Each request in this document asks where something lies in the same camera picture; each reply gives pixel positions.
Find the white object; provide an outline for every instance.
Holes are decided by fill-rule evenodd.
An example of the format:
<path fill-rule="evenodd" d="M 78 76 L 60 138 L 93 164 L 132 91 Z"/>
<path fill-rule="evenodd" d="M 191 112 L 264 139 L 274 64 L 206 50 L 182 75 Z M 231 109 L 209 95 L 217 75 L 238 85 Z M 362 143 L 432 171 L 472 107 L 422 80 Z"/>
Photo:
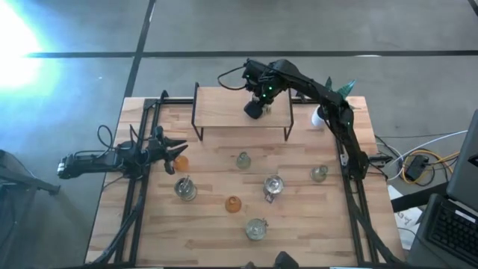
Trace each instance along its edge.
<path fill-rule="evenodd" d="M 396 188 L 392 186 L 388 186 L 388 195 L 390 196 L 390 200 L 399 198 L 402 194 L 397 191 Z M 401 212 L 395 213 L 395 222 L 397 222 L 398 228 L 404 228 L 412 230 L 414 233 L 417 233 L 418 227 L 420 224 L 416 224 L 418 218 L 421 216 L 421 210 L 418 208 L 410 208 Z M 402 248 L 404 250 L 410 250 L 412 248 L 413 240 L 415 239 L 415 235 L 412 234 L 410 231 L 398 229 L 398 233 L 400 234 L 400 241 L 402 242 Z"/>
<path fill-rule="evenodd" d="M 323 121 L 322 118 L 319 117 L 319 115 L 317 114 L 317 110 L 319 110 L 319 107 L 320 107 L 320 105 L 318 105 L 318 106 L 315 108 L 314 113 L 312 113 L 311 122 L 312 122 L 312 125 L 313 125 L 313 126 L 323 127 L 323 126 L 324 126 L 324 121 Z"/>

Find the orange ball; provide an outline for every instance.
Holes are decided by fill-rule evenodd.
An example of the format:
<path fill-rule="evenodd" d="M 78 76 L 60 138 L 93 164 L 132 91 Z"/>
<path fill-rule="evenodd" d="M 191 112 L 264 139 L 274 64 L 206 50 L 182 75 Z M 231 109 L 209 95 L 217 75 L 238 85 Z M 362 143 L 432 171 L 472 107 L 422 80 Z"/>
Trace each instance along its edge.
<path fill-rule="evenodd" d="M 242 202 L 240 201 L 239 197 L 231 196 L 226 199 L 226 210 L 229 213 L 239 212 L 240 207 L 242 206 Z"/>
<path fill-rule="evenodd" d="M 187 171 L 189 168 L 189 160 L 186 156 L 180 155 L 174 160 L 173 167 L 177 171 Z"/>

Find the white cable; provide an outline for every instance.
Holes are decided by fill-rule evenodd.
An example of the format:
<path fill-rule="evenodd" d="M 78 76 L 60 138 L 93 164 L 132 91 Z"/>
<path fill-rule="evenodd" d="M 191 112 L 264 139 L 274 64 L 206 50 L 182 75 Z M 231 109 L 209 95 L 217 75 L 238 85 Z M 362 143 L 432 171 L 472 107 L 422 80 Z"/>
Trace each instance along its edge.
<path fill-rule="evenodd" d="M 445 135 L 445 136 L 436 138 L 436 139 L 434 139 L 434 140 L 428 141 L 428 142 L 426 142 L 426 143 L 424 143 L 424 144 L 421 144 L 420 146 L 416 146 L 415 148 L 410 149 L 408 152 L 405 152 L 405 154 L 400 155 L 398 158 L 395 159 L 395 161 L 392 161 L 392 162 L 390 163 L 390 165 L 394 164 L 396 161 L 398 161 L 398 159 L 402 159 L 402 160 L 403 160 L 403 157 L 404 157 L 404 156 L 407 156 L 410 152 L 413 152 L 413 151 L 415 151 L 416 149 L 419 149 L 419 148 L 421 148 L 421 147 L 423 147 L 423 146 L 426 146 L 426 145 L 428 145 L 428 144 L 430 144 L 430 143 L 433 143 L 433 142 L 436 142 L 436 141 L 438 141 L 438 140 L 442 140 L 442 139 L 445 139 L 445 138 L 447 138 L 447 137 L 451 137 L 451 136 L 454 136 L 454 135 L 460 135 L 460 134 L 463 134 L 463 133 L 465 133 L 465 132 L 468 132 L 468 130 L 464 130 L 464 131 L 460 131 L 460 132 L 448 134 L 448 135 Z"/>
<path fill-rule="evenodd" d="M 393 149 L 399 156 L 402 155 L 402 153 L 400 153 L 400 152 L 398 151 L 398 149 L 395 149 L 394 147 L 392 147 L 392 146 L 390 146 L 390 145 L 385 145 L 385 144 L 383 144 L 383 143 L 377 143 L 377 145 L 388 146 L 389 148 Z M 397 174 L 396 176 L 394 176 L 394 177 L 391 178 L 391 179 L 388 179 L 387 181 L 391 181 L 391 180 L 394 180 L 394 179 L 396 179 L 397 177 L 399 177 L 400 174 L 402 173 L 402 170 L 403 170 L 403 167 L 400 169 L 400 171 L 398 172 L 398 174 Z"/>

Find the black metal leg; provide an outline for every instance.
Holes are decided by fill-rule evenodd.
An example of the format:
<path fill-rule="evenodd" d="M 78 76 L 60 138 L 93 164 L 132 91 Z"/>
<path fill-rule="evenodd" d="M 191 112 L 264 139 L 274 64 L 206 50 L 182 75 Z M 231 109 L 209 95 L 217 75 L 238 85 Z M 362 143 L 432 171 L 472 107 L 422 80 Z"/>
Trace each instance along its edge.
<path fill-rule="evenodd" d="M 199 138 L 199 141 L 202 141 L 202 138 L 204 137 L 204 128 L 201 127 L 201 134 L 199 134 L 197 127 L 193 124 L 194 131 L 196 132 L 197 137 Z"/>
<path fill-rule="evenodd" d="M 292 95 L 291 89 L 288 89 L 289 93 L 289 110 L 291 112 L 291 125 L 289 126 L 289 131 L 284 127 L 284 139 L 287 141 L 289 139 L 289 135 L 291 135 L 292 126 L 294 126 L 294 111 L 292 109 Z"/>
<path fill-rule="evenodd" d="M 287 128 L 284 127 L 284 139 L 287 141 L 289 139 L 289 135 L 291 135 L 292 131 L 292 126 L 289 127 L 289 131 L 287 131 Z"/>

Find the concrete floor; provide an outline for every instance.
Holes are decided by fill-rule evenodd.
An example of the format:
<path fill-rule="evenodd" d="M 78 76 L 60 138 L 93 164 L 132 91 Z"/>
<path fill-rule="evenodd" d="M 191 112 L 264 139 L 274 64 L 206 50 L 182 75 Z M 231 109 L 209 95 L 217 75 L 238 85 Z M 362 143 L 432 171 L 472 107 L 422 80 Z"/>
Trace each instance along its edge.
<path fill-rule="evenodd" d="M 18 60 L 11 57 L 12 50 L 133 52 L 148 1 L 0 2 L 10 8 L 0 8 L 8 14 L 0 20 L 9 19 L 0 26 L 0 34 L 7 35 L 0 43 L 7 59 L 0 62 L 0 147 L 37 176 L 61 185 L 56 197 L 38 192 L 8 264 L 79 265 L 103 175 L 60 180 L 56 167 L 69 152 L 101 148 L 96 128 L 115 128 L 133 60 Z M 158 0 L 145 51 L 478 49 L 477 26 L 478 17 L 466 0 Z M 12 28 L 24 35 L 13 34 Z M 478 108 L 478 57 L 288 59 L 317 81 L 329 75 L 334 84 L 357 79 L 353 95 L 366 96 L 378 135 L 463 130 Z M 191 96 L 195 81 L 217 85 L 219 73 L 245 60 L 143 59 L 133 96 L 158 96 L 162 90 Z M 240 84 L 234 76 L 227 82 Z M 463 138 L 429 148 L 447 155 L 459 149 Z M 402 151 L 425 141 L 387 140 Z M 443 180 L 438 176 L 435 182 Z M 393 185 L 403 193 L 418 190 L 400 180 Z"/>

